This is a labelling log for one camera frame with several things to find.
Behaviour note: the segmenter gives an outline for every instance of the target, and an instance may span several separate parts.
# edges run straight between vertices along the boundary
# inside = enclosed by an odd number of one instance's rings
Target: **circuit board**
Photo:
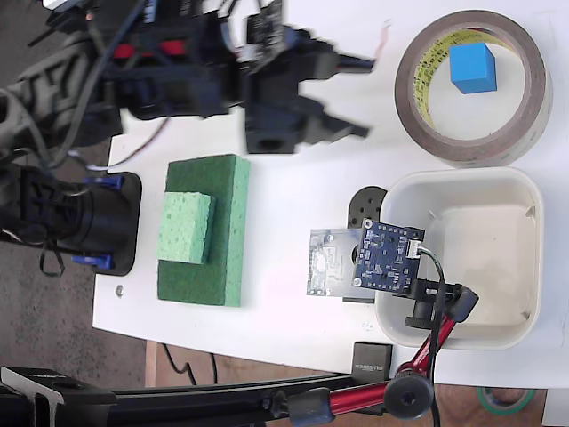
[[[419,274],[417,248],[424,238],[424,230],[365,219],[352,285],[405,294]]]

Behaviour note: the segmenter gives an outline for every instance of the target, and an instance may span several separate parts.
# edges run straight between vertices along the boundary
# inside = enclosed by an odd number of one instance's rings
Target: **white table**
[[[244,0],[239,14],[253,10]],[[530,335],[504,351],[442,350],[437,381],[470,385],[569,388],[569,3],[554,0],[287,1],[287,21],[313,28],[346,52],[373,56],[381,25],[392,19],[381,63],[368,77],[337,76],[305,84],[330,112],[374,126],[360,141],[302,148],[295,156],[253,156],[244,242],[242,307],[159,301],[156,242],[169,162],[225,153],[244,155],[243,112],[208,120],[174,119],[160,141],[125,168],[143,183],[137,256],[124,278],[96,279],[93,326],[197,350],[295,367],[349,372],[355,341],[389,342],[373,306],[306,296],[309,231],[345,227],[349,200],[364,186],[389,189],[402,176],[448,168],[419,149],[397,118],[393,84],[413,37],[433,20],[464,9],[489,9],[518,22],[541,49],[553,78],[554,107],[537,145],[513,165],[538,183],[545,200],[541,315]],[[110,163],[133,151],[156,128],[126,120]],[[115,290],[124,287],[118,298]],[[415,349],[396,347],[393,367]]]

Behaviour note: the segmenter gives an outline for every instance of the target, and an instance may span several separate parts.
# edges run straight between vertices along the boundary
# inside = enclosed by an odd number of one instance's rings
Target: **green sponge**
[[[201,193],[165,193],[158,259],[203,264],[215,199]]]
[[[234,155],[170,163],[166,191],[215,198],[208,263],[158,262],[158,298],[238,307],[249,162]]]

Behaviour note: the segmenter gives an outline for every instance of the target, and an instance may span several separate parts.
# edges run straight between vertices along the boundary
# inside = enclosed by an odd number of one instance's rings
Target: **cable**
[[[430,413],[433,416],[433,427],[441,426],[441,413],[438,411],[437,400],[433,394],[433,403],[430,406]]]
[[[75,114],[73,115],[71,126],[69,127],[68,133],[65,136],[65,141],[61,144],[61,147],[55,154],[53,161],[49,164],[49,167],[51,169],[61,166],[68,155],[68,151],[75,145],[77,135],[79,134],[79,129],[83,123],[85,113],[89,107],[91,97],[95,91],[95,88],[97,87],[97,84],[99,83],[100,77],[113,54],[115,53],[116,47],[119,45],[119,43],[121,43],[123,37],[131,28],[132,24],[136,21],[145,4],[145,0],[139,0],[138,3],[132,8],[131,12],[116,32],[113,40],[108,45],[107,50],[103,53],[103,56],[97,60],[91,73],[87,77],[87,81],[84,84],[84,89],[81,92],[81,96],[79,97],[79,101],[77,103]]]
[[[20,149],[15,149],[13,152],[14,153],[23,152],[23,153],[29,154],[30,156],[34,157],[40,165],[42,164],[42,159],[32,149],[20,148]],[[46,175],[48,178],[50,178],[52,180],[53,186],[56,187],[57,190],[59,192],[61,192],[64,196],[79,197],[79,196],[82,196],[83,194],[87,194],[89,191],[91,191],[91,185],[89,185],[89,184],[85,184],[85,185],[83,185],[82,189],[77,189],[77,190],[63,189],[60,185],[60,181],[53,175],[52,171],[49,168],[40,167],[40,171],[42,171],[42,173],[44,175]]]
[[[445,295],[446,295],[446,282],[445,274],[443,272],[443,267],[437,256],[433,254],[426,247],[419,246],[418,253],[421,255],[427,255],[431,261],[435,264],[438,274],[438,289],[437,297],[435,299],[434,315],[433,315],[433,326],[430,330],[430,345],[429,345],[429,359],[427,367],[427,377],[433,384],[433,390],[435,388],[435,361],[437,358],[438,350],[438,334],[441,329],[441,323],[443,321],[443,311],[445,310]],[[433,403],[431,405],[431,413],[433,415],[433,426],[440,427],[441,416],[438,410],[437,398],[433,394]]]
[[[210,359],[212,360],[213,383],[219,384],[219,378],[217,375],[217,361],[215,360],[215,355],[213,353],[210,353]]]
[[[168,362],[170,362],[170,366],[174,370],[176,374],[188,374],[189,381],[192,385],[197,385],[196,377],[194,376],[194,372],[192,371],[192,366],[186,362],[182,369],[179,369],[176,364],[174,363],[174,359],[172,354],[170,353],[170,349],[166,344],[162,344],[164,347],[164,351],[166,352],[166,357],[168,358]],[[212,361],[212,370],[213,370],[213,383],[219,384],[219,377],[217,372],[217,361],[215,360],[215,355],[210,353],[210,360]]]
[[[166,357],[170,362],[170,366],[176,372],[176,374],[188,374],[188,378],[191,384],[197,385],[196,378],[194,377],[194,372],[192,371],[192,367],[189,365],[189,363],[186,362],[182,369],[178,369],[174,363],[174,359],[172,359],[172,354],[170,354],[170,349],[168,349],[168,346],[166,344],[162,344],[162,346],[164,347],[164,351],[166,352]]]
[[[28,245],[28,246],[41,246],[44,244],[44,242],[28,242],[27,240],[24,240],[23,238],[21,238],[20,236],[18,236],[16,233],[14,233],[13,231],[9,231],[8,229],[0,229],[0,231],[2,231],[4,234],[7,234],[8,236],[10,236],[11,238],[13,238],[14,240],[16,240],[19,243],[22,243],[23,245]]]
[[[137,157],[144,149],[146,149],[147,147],[149,147],[155,140],[156,138],[160,135],[160,133],[162,133],[162,131],[165,129],[166,125],[168,125],[168,123],[170,122],[171,117],[166,117],[161,123],[160,125],[156,128],[156,130],[154,131],[154,133],[152,133],[152,135],[140,146],[138,147],[135,151],[133,151],[131,154],[129,154],[127,157],[125,157],[123,160],[121,160],[120,162],[117,162],[113,165],[109,165],[109,166],[98,166],[98,165],[88,165],[83,158],[81,157],[81,154],[79,154],[78,151],[72,149],[68,152],[68,155],[72,158],[74,158],[76,161],[78,161],[82,167],[84,167],[87,171],[93,171],[93,172],[106,172],[109,169],[112,169],[114,167],[120,166],[125,164],[126,162],[128,162],[129,160]]]

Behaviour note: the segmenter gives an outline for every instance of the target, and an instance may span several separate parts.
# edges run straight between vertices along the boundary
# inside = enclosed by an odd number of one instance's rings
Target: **white tray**
[[[519,343],[540,312],[543,203],[536,184],[511,167],[414,173],[396,183],[381,221],[426,230],[424,246],[448,283],[480,297],[448,349],[502,350]],[[438,280],[432,262],[420,278]],[[413,301],[378,293],[376,314],[394,342],[419,347],[427,333],[405,326]]]

